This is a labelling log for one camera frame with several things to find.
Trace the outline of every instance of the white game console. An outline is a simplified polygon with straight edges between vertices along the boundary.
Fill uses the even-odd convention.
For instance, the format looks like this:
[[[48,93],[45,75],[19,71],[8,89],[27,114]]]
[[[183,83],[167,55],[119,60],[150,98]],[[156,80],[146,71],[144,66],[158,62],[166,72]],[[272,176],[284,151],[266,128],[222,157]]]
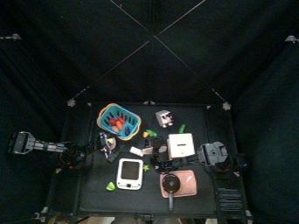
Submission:
[[[120,189],[139,190],[143,184],[144,161],[120,158],[116,174],[116,186]]]

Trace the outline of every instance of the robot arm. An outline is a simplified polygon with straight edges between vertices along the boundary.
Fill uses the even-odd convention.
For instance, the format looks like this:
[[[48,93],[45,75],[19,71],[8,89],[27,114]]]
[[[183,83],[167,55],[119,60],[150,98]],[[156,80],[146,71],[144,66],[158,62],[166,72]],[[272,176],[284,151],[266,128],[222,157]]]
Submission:
[[[27,155],[32,151],[55,152],[60,155],[60,161],[63,167],[76,169],[80,167],[86,156],[95,151],[104,152],[107,160],[112,162],[118,157],[114,152],[116,147],[116,139],[110,136],[108,133],[99,133],[95,143],[87,145],[78,145],[76,143],[48,143],[37,140],[29,132],[21,131],[12,135],[8,153],[16,155]]]

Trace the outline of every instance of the table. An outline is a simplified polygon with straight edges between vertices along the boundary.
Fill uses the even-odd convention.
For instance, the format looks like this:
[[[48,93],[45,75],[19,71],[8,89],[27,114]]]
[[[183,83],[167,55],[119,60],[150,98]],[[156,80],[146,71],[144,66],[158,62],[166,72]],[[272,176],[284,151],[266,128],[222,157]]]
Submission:
[[[108,103],[92,103],[78,105],[70,109],[62,140],[86,144],[96,138],[103,129],[96,125],[99,111]],[[168,209],[168,199],[163,198],[160,190],[160,174],[151,166],[151,171],[144,173],[143,187],[138,191],[116,189],[107,190],[110,182],[116,183],[118,160],[120,158],[140,158],[130,153],[131,146],[144,148],[146,139],[143,131],[154,130],[163,139],[170,134],[179,132],[180,125],[186,124],[184,133],[192,133],[195,150],[202,144],[216,141],[224,143],[228,153],[236,153],[234,130],[230,111],[222,105],[186,105],[156,104],[143,105],[119,103],[122,107],[142,117],[140,131],[130,141],[116,141],[119,156],[114,163],[106,160],[102,152],[88,156],[84,171],[78,175],[63,171],[52,187],[48,204],[51,210],[72,216],[131,216],[131,217],[187,217],[215,218],[219,217],[215,197],[215,180],[199,164],[190,164],[180,170],[192,170],[196,177],[198,194],[174,199],[174,210]],[[174,115],[174,126],[163,128],[156,121],[155,112],[168,110]],[[142,158],[150,163],[150,156]]]

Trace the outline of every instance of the orange object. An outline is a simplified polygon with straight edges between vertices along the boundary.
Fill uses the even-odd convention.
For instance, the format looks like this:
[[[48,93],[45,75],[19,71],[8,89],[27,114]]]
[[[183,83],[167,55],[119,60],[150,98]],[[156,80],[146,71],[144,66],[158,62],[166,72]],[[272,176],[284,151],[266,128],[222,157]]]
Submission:
[[[116,127],[122,130],[123,129],[123,124],[120,121],[116,121]]]
[[[122,124],[124,124],[127,121],[123,117],[118,116],[116,119],[122,122]]]

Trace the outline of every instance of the handle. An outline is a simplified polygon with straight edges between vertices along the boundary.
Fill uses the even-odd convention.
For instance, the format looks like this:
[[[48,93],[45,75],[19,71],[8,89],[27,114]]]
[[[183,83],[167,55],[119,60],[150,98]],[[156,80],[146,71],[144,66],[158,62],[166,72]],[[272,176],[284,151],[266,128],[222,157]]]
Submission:
[[[170,210],[174,210],[174,194],[170,192],[168,194],[168,198],[170,198]]]

